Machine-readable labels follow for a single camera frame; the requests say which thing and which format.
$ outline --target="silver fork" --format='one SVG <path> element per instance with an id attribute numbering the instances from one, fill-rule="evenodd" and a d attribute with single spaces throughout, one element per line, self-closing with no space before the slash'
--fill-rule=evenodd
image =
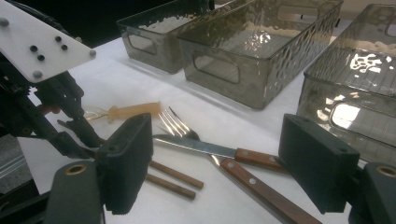
<path id="1" fill-rule="evenodd" d="M 198 133 L 184 123 L 171 107 L 168 108 L 170 112 L 167 109 L 163 109 L 160 114 L 160 119 L 165 127 L 163 130 L 168 134 L 200 141 Z M 223 159 L 215 155 L 209 156 L 219 168 L 245 187 L 267 208 L 272 209 L 273 212 L 280 216 L 281 220 L 286 220 L 288 223 L 320 223 L 320 221 L 263 183 L 233 159 Z"/>
<path id="2" fill-rule="evenodd" d="M 166 128 L 166 130 L 163 130 L 166 133 L 172 135 L 178 135 L 180 137 L 186 137 L 200 141 L 198 133 L 196 133 L 193 129 L 189 128 L 187 124 L 181 121 L 176 112 L 170 106 L 168 108 L 171 113 L 169 113 L 167 109 L 164 109 L 160 114 L 160 119 Z"/>

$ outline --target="chopstick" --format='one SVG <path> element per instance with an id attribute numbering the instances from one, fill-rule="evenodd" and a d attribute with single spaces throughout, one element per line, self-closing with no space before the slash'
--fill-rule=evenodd
<path id="1" fill-rule="evenodd" d="M 161 186 L 161 187 L 163 187 L 165 189 L 169 189 L 169 190 L 173 191 L 174 193 L 177 193 L 177 194 L 179 194 L 181 196 L 184 196 L 186 198 L 189 198 L 189 199 L 192 199 L 192 200 L 195 198 L 195 192 L 194 191 L 189 190 L 189 189 L 185 189 L 185 188 L 183 188 L 183 187 L 181 187 L 179 185 L 176 185 L 176 184 L 171 183 L 171 182 L 169 182 L 167 180 L 161 179 L 161 178 L 159 178 L 159 177 L 157 177 L 155 175 L 147 174 L 146 175 L 146 180 L 148 182 L 151 182 L 151 183 L 155 184 L 155 185 Z"/>
<path id="2" fill-rule="evenodd" d="M 58 123 L 61 126 L 67 128 L 69 130 L 72 130 L 67 125 L 66 122 L 58 119 Z M 100 141 L 103 144 L 106 140 L 103 139 L 103 138 L 100 138 Z M 85 151 L 87 153 L 89 153 L 90 157 L 94 158 L 94 152 L 93 151 L 90 151 L 87 148 L 84 148 L 84 149 L 86 149 Z M 174 177 L 174 178 L 176 178 L 176 179 L 178 179 L 180 181 L 188 183 L 188 184 L 190 184 L 190 185 L 192 185 L 192 186 L 194 186 L 194 187 L 196 187 L 198 189 L 201 189 L 204 186 L 203 182 L 201 182 L 201 181 L 199 181 L 199 180 L 197 180 L 197 179 L 195 179 L 195 178 L 193 178 L 191 176 L 184 175 L 181 172 L 176 171 L 176 170 L 174 170 L 174 169 L 172 169 L 170 167 L 167 167 L 167 166 L 165 166 L 163 164 L 160 164 L 160 163 L 158 163 L 156 161 L 151 161 L 149 163 L 149 166 L 152 167 L 152 168 L 155 168 L 155 169 L 157 169 L 157 170 L 159 170 L 159 171 L 161 171 L 161 172 L 163 172 L 165 174 L 168 174 L 168 175 L 170 175 L 170 176 L 172 176 L 172 177 Z M 146 175 L 146 180 L 148 182 L 151 182 L 151 183 L 153 183 L 155 185 L 158 185 L 160 187 L 163 187 L 165 189 L 169 189 L 169 190 L 173 191 L 174 193 L 177 193 L 177 194 L 179 194 L 181 196 L 184 196 L 184 197 L 187 197 L 189 199 L 194 199 L 195 198 L 195 192 L 194 191 L 189 190 L 189 189 L 185 189 L 185 188 L 183 188 L 183 187 L 181 187 L 181 186 L 179 186 L 177 184 L 173 184 L 173 183 L 171 183 L 171 182 L 169 182 L 169 181 L 167 181 L 165 179 L 159 178 L 158 176 L 147 174 Z"/>
<path id="3" fill-rule="evenodd" d="M 204 187 L 204 182 L 197 180 L 189 175 L 182 174 L 181 172 L 176 171 L 176 170 L 174 170 L 170 167 L 167 167 L 165 165 L 162 165 L 156 161 L 151 161 L 149 166 L 154 169 L 157 169 L 167 175 L 170 175 L 178 180 L 181 180 L 193 187 L 196 187 L 198 189 L 202 189 Z"/>

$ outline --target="gray translucent container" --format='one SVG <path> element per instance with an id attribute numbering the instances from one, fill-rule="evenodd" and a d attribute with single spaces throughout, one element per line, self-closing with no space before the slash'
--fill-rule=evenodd
<path id="1" fill-rule="evenodd" d="M 186 31 L 186 79 L 264 109 L 329 45 L 342 3 L 256 0 Z"/>
<path id="2" fill-rule="evenodd" d="M 304 71 L 297 115 L 396 164 L 396 6 L 370 5 Z"/>
<path id="3" fill-rule="evenodd" d="M 177 35 L 246 2 L 210 11 L 208 0 L 176 0 L 117 21 L 117 25 L 130 58 L 174 74 L 183 68 Z"/>

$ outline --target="basket handle cutout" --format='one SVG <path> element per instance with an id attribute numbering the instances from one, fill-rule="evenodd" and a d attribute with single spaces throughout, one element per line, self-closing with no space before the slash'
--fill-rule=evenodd
<path id="1" fill-rule="evenodd" d="M 394 16 L 393 19 L 388 24 L 385 34 L 392 37 L 396 37 L 396 16 Z"/>
<path id="2" fill-rule="evenodd" d="M 139 49 L 150 54 L 157 54 L 155 44 L 149 38 L 140 35 L 128 35 L 129 43 L 134 49 Z"/>
<path id="3" fill-rule="evenodd" d="M 233 84 L 239 83 L 240 72 L 234 63 L 225 62 L 201 53 L 193 54 L 193 62 L 196 69 L 211 76 L 221 78 Z"/>
<path id="4" fill-rule="evenodd" d="M 396 118 L 373 109 L 340 103 L 331 114 L 333 126 L 396 147 Z"/>
<path id="5" fill-rule="evenodd" d="M 318 19 L 319 10 L 315 7 L 280 6 L 277 18 L 281 21 L 313 23 Z"/>

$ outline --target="white table surface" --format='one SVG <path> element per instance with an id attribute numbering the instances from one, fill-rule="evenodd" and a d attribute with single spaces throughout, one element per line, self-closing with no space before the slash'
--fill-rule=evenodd
<path id="1" fill-rule="evenodd" d="M 120 39 L 104 44 L 96 51 L 95 60 L 69 71 L 85 91 L 83 105 L 109 109 L 113 105 L 121 107 L 161 101 L 172 106 L 203 141 L 274 155 L 277 155 L 283 115 L 295 114 L 304 81 L 300 74 L 264 110 L 256 111 L 190 83 L 183 71 L 168 75 L 129 59 Z M 67 120 L 65 115 L 49 114 L 47 118 L 59 131 L 64 130 L 56 119 Z M 103 138 L 108 138 L 121 124 L 122 120 L 92 122 Z M 19 141 L 39 192 L 47 192 L 55 172 L 73 160 L 61 156 L 47 141 L 29 138 L 19 138 Z M 205 182 L 204 188 L 191 188 L 149 168 L 150 174 L 195 190 L 196 198 L 188 200 L 145 182 L 130 213 L 112 216 L 106 212 L 106 223 L 279 223 L 215 167 L 206 155 L 154 143 L 153 159 Z M 347 223 L 349 205 L 345 213 L 322 215 L 290 176 L 243 166 L 321 222 Z"/>

